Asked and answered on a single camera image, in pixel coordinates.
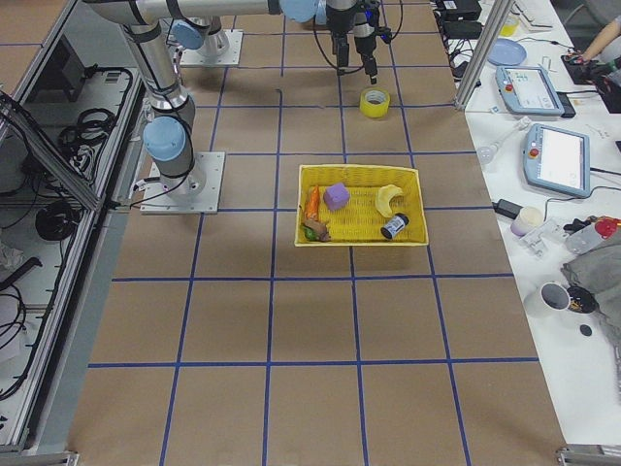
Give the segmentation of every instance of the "yellow basket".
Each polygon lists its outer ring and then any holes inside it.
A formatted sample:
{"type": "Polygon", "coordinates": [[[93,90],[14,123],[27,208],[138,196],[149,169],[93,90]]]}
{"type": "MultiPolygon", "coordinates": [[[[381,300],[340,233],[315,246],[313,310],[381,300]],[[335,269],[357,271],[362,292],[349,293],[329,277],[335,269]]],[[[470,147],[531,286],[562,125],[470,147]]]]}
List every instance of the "yellow basket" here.
{"type": "Polygon", "coordinates": [[[296,217],[295,246],[425,246],[429,243],[423,213],[418,171],[411,168],[381,165],[301,165],[296,217]],[[349,191],[349,202],[342,209],[330,212],[323,202],[329,186],[343,183],[349,191]],[[409,224],[393,240],[386,240],[380,228],[388,221],[376,209],[377,190],[394,184],[404,191],[390,207],[394,213],[405,214],[409,224]],[[304,207],[311,190],[319,186],[321,203],[319,220],[326,223],[332,241],[309,241],[302,222],[304,207]]]}

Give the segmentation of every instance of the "toy carrot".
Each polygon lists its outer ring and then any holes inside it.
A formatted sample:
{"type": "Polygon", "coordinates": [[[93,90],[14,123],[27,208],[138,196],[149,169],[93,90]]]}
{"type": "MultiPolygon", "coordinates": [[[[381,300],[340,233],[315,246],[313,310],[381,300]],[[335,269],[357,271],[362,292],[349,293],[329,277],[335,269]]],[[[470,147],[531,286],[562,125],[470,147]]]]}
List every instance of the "toy carrot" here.
{"type": "Polygon", "coordinates": [[[304,218],[318,221],[319,220],[319,186],[315,186],[310,192],[307,206],[304,209],[304,218]]]}

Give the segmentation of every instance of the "tablet screen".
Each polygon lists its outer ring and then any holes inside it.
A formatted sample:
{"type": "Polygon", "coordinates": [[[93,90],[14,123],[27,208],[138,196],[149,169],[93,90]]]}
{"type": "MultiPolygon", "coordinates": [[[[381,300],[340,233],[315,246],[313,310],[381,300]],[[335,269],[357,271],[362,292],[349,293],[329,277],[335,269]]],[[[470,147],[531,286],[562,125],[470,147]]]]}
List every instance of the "tablet screen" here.
{"type": "Polygon", "coordinates": [[[525,109],[555,109],[554,100],[540,70],[507,68],[515,96],[525,109]]]}
{"type": "Polygon", "coordinates": [[[541,136],[539,179],[583,189],[583,139],[545,128],[542,129],[541,136]]]}

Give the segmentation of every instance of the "dark bottle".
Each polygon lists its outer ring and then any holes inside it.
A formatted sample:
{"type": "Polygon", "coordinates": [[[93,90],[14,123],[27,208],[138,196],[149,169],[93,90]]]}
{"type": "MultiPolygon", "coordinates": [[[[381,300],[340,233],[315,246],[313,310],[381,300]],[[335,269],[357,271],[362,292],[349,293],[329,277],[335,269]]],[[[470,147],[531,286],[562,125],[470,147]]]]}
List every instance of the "dark bottle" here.
{"type": "Polygon", "coordinates": [[[404,214],[395,214],[379,231],[387,240],[392,240],[409,223],[409,218],[404,214]]]}

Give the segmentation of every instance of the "yellow cup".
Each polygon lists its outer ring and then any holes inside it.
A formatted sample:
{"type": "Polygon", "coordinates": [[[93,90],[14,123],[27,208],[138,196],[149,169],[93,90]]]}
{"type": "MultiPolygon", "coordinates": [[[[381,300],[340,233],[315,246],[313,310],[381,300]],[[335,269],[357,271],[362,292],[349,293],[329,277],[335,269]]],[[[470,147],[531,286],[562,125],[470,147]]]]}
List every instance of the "yellow cup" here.
{"type": "Polygon", "coordinates": [[[501,36],[503,37],[512,36],[515,33],[515,30],[517,29],[517,25],[519,23],[520,23],[520,19],[518,16],[509,15],[507,17],[507,20],[505,21],[505,24],[503,25],[503,28],[501,29],[501,36]]]}

